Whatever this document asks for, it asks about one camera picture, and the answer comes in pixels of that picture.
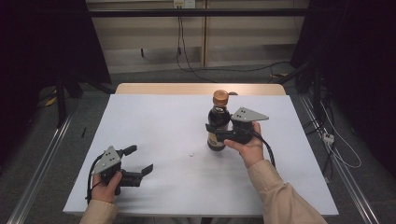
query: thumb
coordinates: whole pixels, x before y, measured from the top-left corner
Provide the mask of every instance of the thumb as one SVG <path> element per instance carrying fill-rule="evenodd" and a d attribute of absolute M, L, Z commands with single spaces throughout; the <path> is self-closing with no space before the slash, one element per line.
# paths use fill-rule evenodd
<path fill-rule="evenodd" d="M 235 142 L 233 140 L 230 140 L 230 139 L 225 139 L 224 140 L 224 145 L 226 145 L 227 147 L 233 148 L 233 149 L 237 150 L 238 152 L 241 152 L 242 148 L 244 146 L 244 145 L 242 145 L 240 143 L 237 143 L 237 142 Z"/>
<path fill-rule="evenodd" d="M 122 179 L 122 172 L 117 171 L 114 176 L 111 178 L 110 182 L 108 182 L 107 188 L 110 190 L 116 190 L 117 185 L 120 183 Z"/>

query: human arm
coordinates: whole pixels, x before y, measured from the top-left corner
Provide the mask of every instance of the human arm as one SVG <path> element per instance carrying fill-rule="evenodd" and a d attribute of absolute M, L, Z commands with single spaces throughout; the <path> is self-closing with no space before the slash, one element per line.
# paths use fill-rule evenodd
<path fill-rule="evenodd" d="M 260 123 L 253 122 L 253 128 L 261 133 Z M 264 223 L 326 223 L 292 185 L 283 182 L 271 162 L 264 159 L 261 140 L 253 137 L 245 145 L 225 140 L 224 144 L 241 155 L 250 181 L 262 199 Z"/>
<path fill-rule="evenodd" d="M 115 189 L 122 178 L 121 172 L 111 178 L 106 185 L 99 175 L 92 177 L 92 199 L 80 221 L 83 224 L 109 224 L 113 223 L 119 208 L 113 204 Z"/>

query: brown bottle cap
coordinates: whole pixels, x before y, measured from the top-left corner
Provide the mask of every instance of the brown bottle cap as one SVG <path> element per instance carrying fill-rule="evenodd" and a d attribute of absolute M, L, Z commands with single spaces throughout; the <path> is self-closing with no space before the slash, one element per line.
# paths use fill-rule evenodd
<path fill-rule="evenodd" d="M 228 103 L 228 92 L 224 90 L 218 90 L 213 93 L 213 104 L 215 105 L 227 105 Z"/>

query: beige sleeve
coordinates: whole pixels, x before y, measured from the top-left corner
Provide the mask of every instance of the beige sleeve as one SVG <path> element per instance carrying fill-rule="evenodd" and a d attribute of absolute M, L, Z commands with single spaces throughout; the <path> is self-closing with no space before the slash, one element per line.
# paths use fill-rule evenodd
<path fill-rule="evenodd" d="M 290 184 L 283 183 L 271 162 L 259 161 L 247 171 L 262 199 L 265 224 L 327 223 Z"/>
<path fill-rule="evenodd" d="M 91 200 L 80 224 L 110 224 L 116 219 L 119 208 L 112 203 Z"/>

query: table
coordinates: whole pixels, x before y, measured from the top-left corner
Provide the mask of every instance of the table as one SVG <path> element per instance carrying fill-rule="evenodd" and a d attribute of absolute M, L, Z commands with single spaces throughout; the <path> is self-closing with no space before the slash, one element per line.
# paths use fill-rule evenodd
<path fill-rule="evenodd" d="M 107 146 L 137 145 L 135 153 L 122 159 L 122 168 L 140 171 L 154 163 L 154 171 L 140 188 L 121 189 L 116 200 L 121 214 L 261 216 L 262 203 L 237 152 L 225 148 L 218 153 L 206 145 L 207 112 L 218 89 L 239 94 L 230 96 L 231 112 L 243 105 L 269 115 L 269 120 L 261 121 L 262 133 L 274 151 L 281 176 L 322 215 L 338 214 L 291 100 L 280 85 L 190 83 L 119 86 L 110 97 L 64 212 L 84 212 L 89 167 Z"/>

